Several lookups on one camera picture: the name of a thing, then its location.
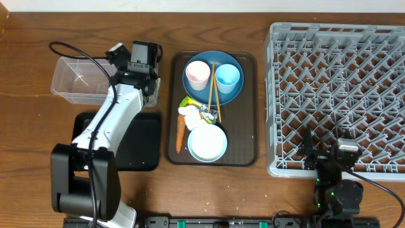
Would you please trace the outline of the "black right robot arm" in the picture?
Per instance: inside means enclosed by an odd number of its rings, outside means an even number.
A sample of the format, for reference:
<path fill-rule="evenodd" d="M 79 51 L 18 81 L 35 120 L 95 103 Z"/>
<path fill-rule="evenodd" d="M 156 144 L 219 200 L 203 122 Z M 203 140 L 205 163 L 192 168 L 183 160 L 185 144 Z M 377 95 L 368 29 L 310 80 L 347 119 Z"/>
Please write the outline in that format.
<path fill-rule="evenodd" d="M 335 144 L 318 150 L 313 145 L 308 127 L 297 154 L 305 158 L 304 168 L 315 170 L 317 174 L 314 203 L 318 205 L 319 212 L 314 216 L 316 226 L 325 226 L 332 220 L 349 220 L 352 215 L 359 214 L 363 186 L 342 177 L 342 173 L 352 168 L 361 154 L 348 131 Z"/>

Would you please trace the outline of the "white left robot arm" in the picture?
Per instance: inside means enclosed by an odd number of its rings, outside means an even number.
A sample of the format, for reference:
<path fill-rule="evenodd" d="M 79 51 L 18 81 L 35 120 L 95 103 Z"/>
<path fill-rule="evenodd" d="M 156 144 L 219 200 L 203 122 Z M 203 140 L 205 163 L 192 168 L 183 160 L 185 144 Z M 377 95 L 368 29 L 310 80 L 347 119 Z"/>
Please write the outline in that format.
<path fill-rule="evenodd" d="M 134 72 L 119 81 L 88 126 L 51 153 L 51 202 L 55 212 L 79 217 L 86 227 L 134 227 L 137 212 L 125 204 L 118 173 L 151 171 L 159 162 L 161 116 L 148 106 Z"/>

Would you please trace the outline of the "orange carrot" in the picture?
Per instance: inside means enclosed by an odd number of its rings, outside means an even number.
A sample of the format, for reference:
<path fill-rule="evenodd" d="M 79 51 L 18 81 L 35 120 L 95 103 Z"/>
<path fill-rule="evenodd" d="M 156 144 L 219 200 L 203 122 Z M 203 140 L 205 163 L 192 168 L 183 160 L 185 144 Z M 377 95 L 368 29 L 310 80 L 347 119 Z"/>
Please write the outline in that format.
<path fill-rule="evenodd" d="M 184 132 L 186 128 L 186 123 L 185 123 L 185 116 L 179 114 L 177 117 L 177 138 L 176 138 L 176 151 L 179 153 L 182 148 L 182 143 L 184 139 Z"/>

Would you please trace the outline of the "white tissue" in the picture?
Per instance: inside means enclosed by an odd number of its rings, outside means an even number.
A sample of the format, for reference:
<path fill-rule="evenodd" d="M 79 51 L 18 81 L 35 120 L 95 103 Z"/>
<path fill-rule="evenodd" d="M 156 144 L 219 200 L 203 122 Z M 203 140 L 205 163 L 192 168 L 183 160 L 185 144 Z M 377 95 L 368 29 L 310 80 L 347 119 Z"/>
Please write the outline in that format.
<path fill-rule="evenodd" d="M 207 122 L 201 118 L 199 108 L 196 106 L 186 106 L 186 107 L 179 107 L 178 113 L 184 116 L 186 127 L 192 131 L 198 126 L 207 124 Z"/>

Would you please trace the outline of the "yellow green snack wrapper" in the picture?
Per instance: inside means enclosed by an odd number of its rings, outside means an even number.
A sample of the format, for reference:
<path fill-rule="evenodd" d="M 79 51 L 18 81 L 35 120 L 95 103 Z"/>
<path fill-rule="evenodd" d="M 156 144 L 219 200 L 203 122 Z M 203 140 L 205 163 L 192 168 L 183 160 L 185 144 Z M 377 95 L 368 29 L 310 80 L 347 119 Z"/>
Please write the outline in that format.
<path fill-rule="evenodd" d="M 195 106 L 200 114 L 200 117 L 209 124 L 215 124 L 218 118 L 218 111 L 211 109 L 208 105 L 202 104 L 195 99 L 186 96 L 179 104 L 180 108 L 187 106 Z"/>

